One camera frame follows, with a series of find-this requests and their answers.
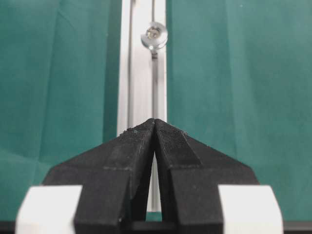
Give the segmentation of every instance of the white block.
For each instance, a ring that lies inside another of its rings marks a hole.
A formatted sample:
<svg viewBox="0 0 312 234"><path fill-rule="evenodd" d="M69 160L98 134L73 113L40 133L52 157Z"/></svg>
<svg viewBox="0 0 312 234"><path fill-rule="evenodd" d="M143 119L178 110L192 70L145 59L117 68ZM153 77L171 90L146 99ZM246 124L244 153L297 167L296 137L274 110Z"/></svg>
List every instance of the white block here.
<svg viewBox="0 0 312 234"><path fill-rule="evenodd" d="M268 185L219 185L224 234L283 234L282 215Z"/></svg>
<svg viewBox="0 0 312 234"><path fill-rule="evenodd" d="M19 208L16 234L75 234L81 185L33 186Z"/></svg>

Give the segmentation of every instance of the textured surface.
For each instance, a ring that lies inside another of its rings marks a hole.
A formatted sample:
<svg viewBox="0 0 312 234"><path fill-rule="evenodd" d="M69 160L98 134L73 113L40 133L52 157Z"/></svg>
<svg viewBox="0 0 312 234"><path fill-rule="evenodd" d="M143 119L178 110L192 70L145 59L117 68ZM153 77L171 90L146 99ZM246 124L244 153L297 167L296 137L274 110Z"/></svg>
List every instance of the textured surface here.
<svg viewBox="0 0 312 234"><path fill-rule="evenodd" d="M116 136L120 15L120 0L0 1L0 220Z"/></svg>
<svg viewBox="0 0 312 234"><path fill-rule="evenodd" d="M168 122L312 214L312 1L167 1Z"/></svg>
<svg viewBox="0 0 312 234"><path fill-rule="evenodd" d="M44 185L83 185L76 233L119 233L122 220L145 220L153 131L149 119L49 171Z"/></svg>
<svg viewBox="0 0 312 234"><path fill-rule="evenodd" d="M154 132L163 220L179 233L221 234L218 184L258 184L253 171L162 120Z"/></svg>

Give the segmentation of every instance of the green backdrop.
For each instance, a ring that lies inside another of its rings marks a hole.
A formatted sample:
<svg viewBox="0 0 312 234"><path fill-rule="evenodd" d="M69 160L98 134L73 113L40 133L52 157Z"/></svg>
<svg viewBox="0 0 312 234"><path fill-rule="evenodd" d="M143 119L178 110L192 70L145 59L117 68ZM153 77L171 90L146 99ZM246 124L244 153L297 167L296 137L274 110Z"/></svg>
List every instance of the green backdrop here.
<svg viewBox="0 0 312 234"><path fill-rule="evenodd" d="M312 1L168 0L168 121L312 220Z"/></svg>
<svg viewBox="0 0 312 234"><path fill-rule="evenodd" d="M0 220L116 136L121 0L0 1Z"/></svg>
<svg viewBox="0 0 312 234"><path fill-rule="evenodd" d="M120 14L0 1L0 220L52 165L115 137ZM168 121L251 165L285 220L312 219L311 22L311 0L167 0Z"/></svg>

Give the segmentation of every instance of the screw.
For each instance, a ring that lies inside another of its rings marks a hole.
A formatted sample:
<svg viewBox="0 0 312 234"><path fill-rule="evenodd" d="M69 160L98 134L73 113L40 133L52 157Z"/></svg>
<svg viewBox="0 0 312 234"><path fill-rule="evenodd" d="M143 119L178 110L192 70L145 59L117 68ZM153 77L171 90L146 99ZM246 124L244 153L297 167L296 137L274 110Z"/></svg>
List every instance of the screw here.
<svg viewBox="0 0 312 234"><path fill-rule="evenodd" d="M146 31L146 36L148 37L148 39L156 39L159 38L160 36L160 31L158 28L155 27L150 27L147 31Z"/></svg>

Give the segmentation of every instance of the green cloth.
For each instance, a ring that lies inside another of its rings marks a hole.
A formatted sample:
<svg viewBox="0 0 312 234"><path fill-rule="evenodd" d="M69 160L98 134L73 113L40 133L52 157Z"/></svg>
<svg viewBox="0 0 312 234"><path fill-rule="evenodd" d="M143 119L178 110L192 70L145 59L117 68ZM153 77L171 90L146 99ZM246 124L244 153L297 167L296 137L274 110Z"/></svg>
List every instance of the green cloth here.
<svg viewBox="0 0 312 234"><path fill-rule="evenodd" d="M168 0L168 122L312 219L312 1Z"/></svg>
<svg viewBox="0 0 312 234"><path fill-rule="evenodd" d="M147 212L146 213L146 221L155 221L159 222L162 220L161 212Z"/></svg>
<svg viewBox="0 0 312 234"><path fill-rule="evenodd" d="M121 0L0 1L0 220L116 136Z"/></svg>

